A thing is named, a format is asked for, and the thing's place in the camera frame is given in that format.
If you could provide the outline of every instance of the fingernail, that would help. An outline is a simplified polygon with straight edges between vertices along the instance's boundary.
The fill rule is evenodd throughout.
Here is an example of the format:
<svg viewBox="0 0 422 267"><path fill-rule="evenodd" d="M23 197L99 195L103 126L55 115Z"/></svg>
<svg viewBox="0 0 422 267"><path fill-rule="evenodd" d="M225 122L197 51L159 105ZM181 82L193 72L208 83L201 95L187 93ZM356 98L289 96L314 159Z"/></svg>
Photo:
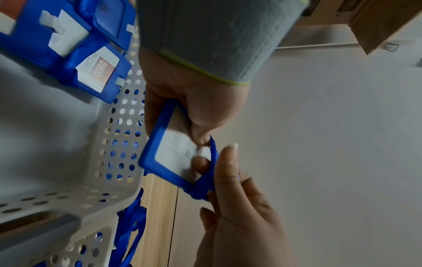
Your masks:
<svg viewBox="0 0 422 267"><path fill-rule="evenodd" d="M224 153L224 160L227 164L236 165L238 148L239 148L239 145L237 143L231 143L228 146L226 146L226 150Z"/></svg>

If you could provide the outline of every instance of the cardboard box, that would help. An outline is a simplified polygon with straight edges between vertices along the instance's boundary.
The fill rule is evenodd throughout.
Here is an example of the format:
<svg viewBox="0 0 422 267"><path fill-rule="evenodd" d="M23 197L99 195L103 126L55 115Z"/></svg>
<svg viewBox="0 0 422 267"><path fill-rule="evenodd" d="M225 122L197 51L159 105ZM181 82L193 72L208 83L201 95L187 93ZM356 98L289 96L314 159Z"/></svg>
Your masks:
<svg viewBox="0 0 422 267"><path fill-rule="evenodd" d="M347 24L369 54L422 12L422 0L310 0L295 26Z"/></svg>
<svg viewBox="0 0 422 267"><path fill-rule="evenodd" d="M349 24L370 0L310 0L296 25Z"/></svg>

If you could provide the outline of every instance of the cardboard flap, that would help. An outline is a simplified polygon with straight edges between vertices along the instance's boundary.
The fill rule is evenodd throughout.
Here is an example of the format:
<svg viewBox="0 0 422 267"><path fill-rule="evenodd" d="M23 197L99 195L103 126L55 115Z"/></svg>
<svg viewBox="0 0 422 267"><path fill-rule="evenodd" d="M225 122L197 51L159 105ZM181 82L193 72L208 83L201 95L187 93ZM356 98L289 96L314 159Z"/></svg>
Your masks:
<svg viewBox="0 0 422 267"><path fill-rule="evenodd" d="M371 0L350 24L366 54L422 11L422 0Z"/></svg>

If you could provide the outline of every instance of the white basket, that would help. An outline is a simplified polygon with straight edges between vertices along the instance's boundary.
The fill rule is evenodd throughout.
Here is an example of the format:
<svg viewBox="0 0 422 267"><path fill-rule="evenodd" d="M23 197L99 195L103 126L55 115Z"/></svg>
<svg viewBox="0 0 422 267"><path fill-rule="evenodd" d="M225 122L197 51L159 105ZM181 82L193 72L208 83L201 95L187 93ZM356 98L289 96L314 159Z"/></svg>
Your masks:
<svg viewBox="0 0 422 267"><path fill-rule="evenodd" d="M78 260L82 267L108 265L116 213L134 201L143 175L145 81L138 46L136 27L126 55L133 67L116 104L64 88L43 70L0 55L0 223L42 211L80 218L73 236L40 244L47 250L22 255L19 266L43 260L49 266L73 267Z"/></svg>

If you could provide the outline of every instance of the white clip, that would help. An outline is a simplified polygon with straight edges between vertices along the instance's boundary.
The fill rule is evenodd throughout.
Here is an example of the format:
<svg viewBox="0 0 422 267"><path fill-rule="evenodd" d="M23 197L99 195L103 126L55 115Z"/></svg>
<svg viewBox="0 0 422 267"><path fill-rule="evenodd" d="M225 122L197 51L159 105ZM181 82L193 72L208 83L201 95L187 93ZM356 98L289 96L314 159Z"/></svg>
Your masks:
<svg viewBox="0 0 422 267"><path fill-rule="evenodd" d="M66 31L60 24L60 20L51 15L48 11L43 10L40 17L40 24L49 28L53 28L58 34L63 35Z"/></svg>
<svg viewBox="0 0 422 267"><path fill-rule="evenodd" d="M134 31L134 27L133 27L133 25L127 24L127 26L126 26L126 30L127 30L128 32L130 32L130 33L132 33L132 34L133 34L133 31Z"/></svg>
<svg viewBox="0 0 422 267"><path fill-rule="evenodd" d="M118 77L117 80L116 80L116 85L118 85L120 87L123 87L123 85L124 85L124 79Z"/></svg>

